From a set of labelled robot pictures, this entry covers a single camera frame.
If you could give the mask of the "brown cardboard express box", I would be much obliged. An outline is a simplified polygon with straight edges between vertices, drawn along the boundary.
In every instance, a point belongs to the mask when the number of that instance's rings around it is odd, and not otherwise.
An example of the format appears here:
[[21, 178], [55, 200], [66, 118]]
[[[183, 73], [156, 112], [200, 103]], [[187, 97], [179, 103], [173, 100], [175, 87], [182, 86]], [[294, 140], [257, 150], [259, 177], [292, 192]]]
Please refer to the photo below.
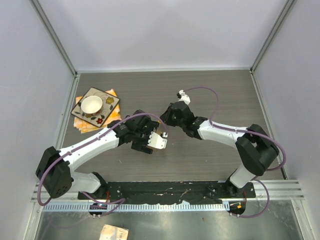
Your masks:
[[156, 130], [152, 135], [153, 148], [164, 150], [167, 146], [167, 133], [162, 130]]

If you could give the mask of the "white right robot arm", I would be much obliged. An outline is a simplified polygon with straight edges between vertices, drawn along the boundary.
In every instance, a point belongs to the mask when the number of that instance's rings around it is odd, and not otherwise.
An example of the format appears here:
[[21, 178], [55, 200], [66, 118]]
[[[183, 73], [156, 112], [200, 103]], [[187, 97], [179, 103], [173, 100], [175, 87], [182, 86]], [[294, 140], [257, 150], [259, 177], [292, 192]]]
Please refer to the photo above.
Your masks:
[[180, 127], [191, 138], [218, 142], [238, 151], [241, 164], [228, 177], [223, 190], [224, 195], [233, 198], [243, 193], [248, 182], [262, 176], [280, 153], [259, 125], [233, 127], [210, 122], [206, 117], [195, 116], [183, 101], [171, 103], [160, 119], [168, 126]]

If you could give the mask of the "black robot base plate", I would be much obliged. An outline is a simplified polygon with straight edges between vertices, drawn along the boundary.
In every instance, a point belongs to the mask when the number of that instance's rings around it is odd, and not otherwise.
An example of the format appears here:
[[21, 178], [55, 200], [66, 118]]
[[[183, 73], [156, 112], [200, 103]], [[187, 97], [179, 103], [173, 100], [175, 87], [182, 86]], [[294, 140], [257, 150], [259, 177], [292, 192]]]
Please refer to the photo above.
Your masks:
[[220, 204], [223, 199], [254, 199], [253, 183], [236, 188], [221, 181], [136, 181], [108, 182], [101, 191], [91, 193], [96, 200], [125, 199], [132, 205], [173, 205], [183, 201], [191, 205]]

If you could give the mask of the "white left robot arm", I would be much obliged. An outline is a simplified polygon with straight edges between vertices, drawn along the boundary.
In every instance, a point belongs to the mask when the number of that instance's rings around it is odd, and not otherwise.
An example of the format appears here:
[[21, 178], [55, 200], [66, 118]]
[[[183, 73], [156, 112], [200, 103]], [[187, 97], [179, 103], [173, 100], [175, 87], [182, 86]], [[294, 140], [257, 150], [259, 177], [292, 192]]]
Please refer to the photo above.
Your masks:
[[47, 148], [36, 170], [39, 179], [37, 190], [41, 200], [42, 188], [49, 194], [49, 199], [57, 199], [68, 191], [79, 192], [86, 198], [103, 199], [107, 195], [108, 184], [96, 173], [76, 172], [81, 165], [99, 154], [131, 143], [131, 148], [146, 154], [154, 149], [165, 149], [168, 133], [158, 133], [162, 120], [153, 121], [152, 113], [137, 110], [135, 114], [123, 120], [112, 121], [106, 128], [95, 135], [69, 147], [59, 150]]

